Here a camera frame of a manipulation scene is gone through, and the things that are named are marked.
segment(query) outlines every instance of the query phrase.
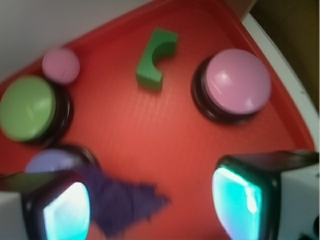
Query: teal light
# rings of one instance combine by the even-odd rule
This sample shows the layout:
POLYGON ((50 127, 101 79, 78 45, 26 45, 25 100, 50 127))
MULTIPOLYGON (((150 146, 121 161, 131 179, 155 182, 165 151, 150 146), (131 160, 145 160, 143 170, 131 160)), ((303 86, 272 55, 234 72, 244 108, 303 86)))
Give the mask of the teal light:
POLYGON ((226 167, 212 179, 213 202, 220 223, 234 240, 257 240, 261 224, 262 191, 226 167))
POLYGON ((84 240, 90 225, 88 190, 73 183, 43 210, 48 240, 84 240))

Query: green button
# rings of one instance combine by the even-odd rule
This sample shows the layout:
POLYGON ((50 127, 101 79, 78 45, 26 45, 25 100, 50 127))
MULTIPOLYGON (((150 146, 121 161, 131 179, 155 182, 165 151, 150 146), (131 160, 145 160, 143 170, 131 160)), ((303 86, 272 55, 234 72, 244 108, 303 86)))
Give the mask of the green button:
POLYGON ((2 96, 0 126, 12 140, 33 140, 48 129, 55 111, 52 87, 41 77, 23 76, 10 84, 2 96))

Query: pink button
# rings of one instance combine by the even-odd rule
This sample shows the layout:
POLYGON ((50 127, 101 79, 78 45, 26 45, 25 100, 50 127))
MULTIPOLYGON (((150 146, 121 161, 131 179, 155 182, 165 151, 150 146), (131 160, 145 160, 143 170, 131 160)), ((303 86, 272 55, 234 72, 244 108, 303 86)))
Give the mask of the pink button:
POLYGON ((210 60, 205 77, 210 99, 230 114, 255 113, 270 98, 271 80, 267 68, 244 50, 219 52, 210 60))
POLYGON ((65 85, 77 78, 80 62, 70 49, 53 49, 45 54, 42 60, 42 70, 50 80, 65 85))

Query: large pink button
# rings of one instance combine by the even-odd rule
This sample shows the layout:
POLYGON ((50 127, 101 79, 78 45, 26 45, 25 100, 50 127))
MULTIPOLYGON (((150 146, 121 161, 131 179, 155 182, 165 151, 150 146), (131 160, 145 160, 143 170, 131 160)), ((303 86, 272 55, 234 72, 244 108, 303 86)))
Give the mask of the large pink button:
POLYGON ((205 88, 222 110, 247 115, 260 110, 271 94, 270 75, 253 54, 240 49, 219 52, 209 62, 205 88))

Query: white surface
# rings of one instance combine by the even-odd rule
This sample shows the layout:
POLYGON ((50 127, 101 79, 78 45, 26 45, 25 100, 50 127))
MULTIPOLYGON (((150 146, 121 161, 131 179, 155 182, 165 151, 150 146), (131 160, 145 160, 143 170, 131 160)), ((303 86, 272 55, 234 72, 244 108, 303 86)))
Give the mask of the white surface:
MULTIPOLYGON (((1 0, 0 82, 94 28, 151 0, 1 0)), ((264 52, 300 111, 319 151, 319 115, 306 90, 258 23, 243 25, 264 52)))
POLYGON ((263 51, 287 89, 311 133, 315 149, 319 151, 319 115, 298 76, 277 46, 250 14, 244 18, 242 24, 263 51))
POLYGON ((302 234, 319 239, 313 226, 319 216, 319 164, 281 173, 279 240, 302 234))
POLYGON ((0 0, 0 82, 150 0, 0 0))
POLYGON ((28 239, 18 192, 0 191, 0 239, 28 239))

